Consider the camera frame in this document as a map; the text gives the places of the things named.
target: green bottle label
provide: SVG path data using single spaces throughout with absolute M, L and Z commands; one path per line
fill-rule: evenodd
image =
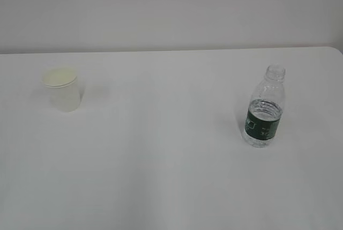
M 279 121 L 264 121 L 255 117 L 248 111 L 247 120 L 245 121 L 245 131 L 249 136 L 258 140 L 269 140 L 275 136 Z

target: white paper cup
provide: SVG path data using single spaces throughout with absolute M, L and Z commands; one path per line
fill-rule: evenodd
M 50 101 L 55 108 L 70 112 L 80 105 L 80 90 L 77 74 L 70 68 L 57 68 L 46 72 L 42 77 L 43 84 L 50 91 Z

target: white table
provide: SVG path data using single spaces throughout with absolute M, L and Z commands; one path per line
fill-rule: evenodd
M 239 127 L 271 63 L 286 109 L 257 149 Z M 74 112 L 40 85 L 55 66 Z M 328 47 L 0 55 L 0 229 L 341 230 L 342 83 Z

